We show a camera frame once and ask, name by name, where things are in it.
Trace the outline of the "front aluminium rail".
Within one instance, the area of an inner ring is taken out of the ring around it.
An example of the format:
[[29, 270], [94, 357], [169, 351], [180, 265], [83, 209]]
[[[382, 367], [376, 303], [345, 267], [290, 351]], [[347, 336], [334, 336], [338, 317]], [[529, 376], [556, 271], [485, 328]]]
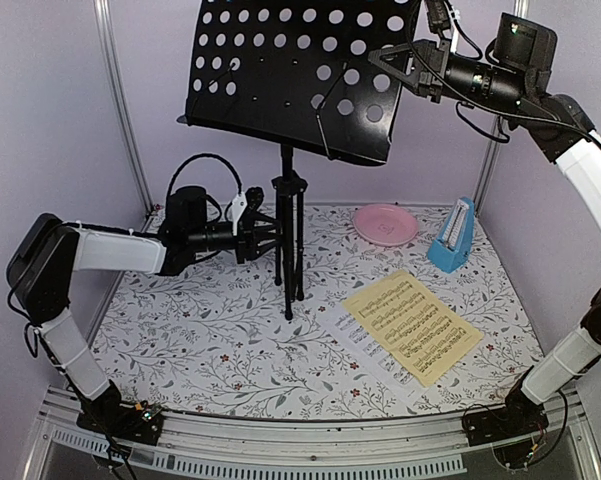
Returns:
[[548, 425], [494, 431], [485, 408], [374, 420], [286, 421], [167, 411], [152, 445], [108, 442], [77, 424], [79, 404], [50, 389], [20, 479], [601, 479], [579, 397], [544, 408]]

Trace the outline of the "left aluminium frame post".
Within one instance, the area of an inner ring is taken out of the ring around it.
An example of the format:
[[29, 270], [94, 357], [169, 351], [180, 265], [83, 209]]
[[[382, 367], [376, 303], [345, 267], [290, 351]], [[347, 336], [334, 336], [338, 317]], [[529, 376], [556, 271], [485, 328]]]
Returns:
[[105, 70], [132, 179], [143, 210], [146, 215], [150, 215], [154, 210], [154, 201], [139, 154], [124, 90], [111, 17], [111, 2], [107, 0], [94, 0], [93, 7]]

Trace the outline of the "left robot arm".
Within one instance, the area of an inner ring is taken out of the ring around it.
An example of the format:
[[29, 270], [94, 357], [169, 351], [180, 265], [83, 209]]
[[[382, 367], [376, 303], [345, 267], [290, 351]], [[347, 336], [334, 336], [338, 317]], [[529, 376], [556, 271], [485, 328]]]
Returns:
[[276, 247], [281, 222], [262, 212], [259, 187], [239, 192], [230, 216], [208, 217], [213, 199], [199, 186], [168, 195], [156, 233], [64, 222], [40, 215], [7, 267], [11, 298], [35, 333], [52, 365], [78, 398], [91, 403], [91, 419], [108, 434], [128, 426], [117, 402], [119, 389], [99, 366], [71, 312], [69, 293], [79, 271], [136, 272], [175, 277], [217, 252], [231, 251], [237, 262], [259, 258]]

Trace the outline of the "blue metronome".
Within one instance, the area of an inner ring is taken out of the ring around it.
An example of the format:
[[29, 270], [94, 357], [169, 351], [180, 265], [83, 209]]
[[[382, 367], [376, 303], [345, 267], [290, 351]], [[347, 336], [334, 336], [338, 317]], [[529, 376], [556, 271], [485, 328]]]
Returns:
[[452, 273], [469, 260], [474, 238], [475, 205], [459, 198], [445, 218], [427, 252], [427, 258], [445, 273]]

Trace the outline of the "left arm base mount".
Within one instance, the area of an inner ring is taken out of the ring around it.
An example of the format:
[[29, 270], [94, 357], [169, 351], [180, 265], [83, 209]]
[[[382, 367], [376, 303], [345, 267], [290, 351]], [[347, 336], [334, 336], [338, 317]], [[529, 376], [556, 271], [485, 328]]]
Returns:
[[114, 439], [156, 446], [164, 424], [163, 408], [146, 400], [130, 403], [122, 399], [117, 386], [110, 382], [95, 399], [75, 391], [81, 412], [76, 424], [85, 430], [109, 435]]

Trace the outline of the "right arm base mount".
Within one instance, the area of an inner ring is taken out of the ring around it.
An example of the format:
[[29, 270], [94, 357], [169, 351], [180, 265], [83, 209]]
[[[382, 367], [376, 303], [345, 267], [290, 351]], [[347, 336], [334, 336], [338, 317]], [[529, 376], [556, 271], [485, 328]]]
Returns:
[[462, 415], [461, 425], [470, 446], [542, 433], [549, 421], [542, 404], [535, 404], [524, 395], [508, 395], [500, 406], [476, 404]]

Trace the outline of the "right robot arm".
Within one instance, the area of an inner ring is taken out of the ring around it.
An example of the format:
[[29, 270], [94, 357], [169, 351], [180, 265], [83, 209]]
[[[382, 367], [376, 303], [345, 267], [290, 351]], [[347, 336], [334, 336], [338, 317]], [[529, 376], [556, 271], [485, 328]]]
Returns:
[[[586, 217], [601, 246], [601, 137], [583, 107], [548, 90], [558, 44], [556, 32], [513, 14], [501, 16], [490, 59], [455, 53], [449, 38], [414, 40], [373, 50], [369, 62], [416, 96], [447, 97], [524, 129], [547, 162], [557, 167], [581, 207], [562, 214], [570, 226]], [[601, 359], [601, 287], [579, 324], [517, 381], [497, 415], [497, 427], [517, 436], [532, 424], [535, 407]]]

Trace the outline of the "pink plate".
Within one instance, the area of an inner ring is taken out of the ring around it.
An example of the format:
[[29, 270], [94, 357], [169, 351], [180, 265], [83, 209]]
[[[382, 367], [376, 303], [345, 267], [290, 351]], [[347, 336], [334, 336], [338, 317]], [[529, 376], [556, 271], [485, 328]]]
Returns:
[[419, 231], [415, 216], [397, 205], [366, 205], [353, 214], [352, 222], [364, 240], [382, 247], [402, 246]]

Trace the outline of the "black music stand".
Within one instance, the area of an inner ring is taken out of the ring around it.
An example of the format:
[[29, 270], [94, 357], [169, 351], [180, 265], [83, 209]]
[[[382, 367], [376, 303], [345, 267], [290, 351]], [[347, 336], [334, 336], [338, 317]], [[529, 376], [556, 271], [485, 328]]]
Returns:
[[293, 154], [381, 166], [401, 87], [370, 53], [413, 38], [399, 1], [204, 1], [193, 36], [181, 122], [275, 143], [275, 281], [303, 292], [305, 181]]

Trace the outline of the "yellow sheet music page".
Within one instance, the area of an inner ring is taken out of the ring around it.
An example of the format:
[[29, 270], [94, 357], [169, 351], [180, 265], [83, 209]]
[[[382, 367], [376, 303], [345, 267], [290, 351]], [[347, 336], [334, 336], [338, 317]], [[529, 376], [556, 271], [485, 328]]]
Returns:
[[362, 289], [343, 306], [424, 387], [434, 385], [484, 337], [404, 270]]

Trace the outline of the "white sheet music page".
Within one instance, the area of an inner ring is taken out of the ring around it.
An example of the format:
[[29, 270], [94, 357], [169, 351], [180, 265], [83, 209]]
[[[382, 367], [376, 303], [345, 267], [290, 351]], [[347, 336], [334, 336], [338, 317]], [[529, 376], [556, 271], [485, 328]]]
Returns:
[[427, 389], [343, 307], [337, 306], [323, 312], [320, 321], [363, 369], [368, 370], [405, 405], [413, 404], [427, 392]]

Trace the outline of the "floral table mat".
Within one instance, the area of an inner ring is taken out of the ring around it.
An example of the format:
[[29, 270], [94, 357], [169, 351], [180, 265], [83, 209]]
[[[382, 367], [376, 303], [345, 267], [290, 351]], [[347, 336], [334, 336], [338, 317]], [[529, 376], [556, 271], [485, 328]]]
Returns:
[[[542, 350], [481, 226], [469, 261], [446, 274], [426, 256], [443, 207], [417, 207], [409, 243], [360, 238], [350, 205], [304, 211], [305, 298], [284, 316], [274, 258], [239, 265], [222, 254], [178, 277], [124, 276], [93, 342], [98, 364], [129, 401], [173, 410], [303, 420], [382, 418], [501, 402]], [[404, 270], [480, 330], [481, 342], [413, 404], [363, 369], [320, 316]]]

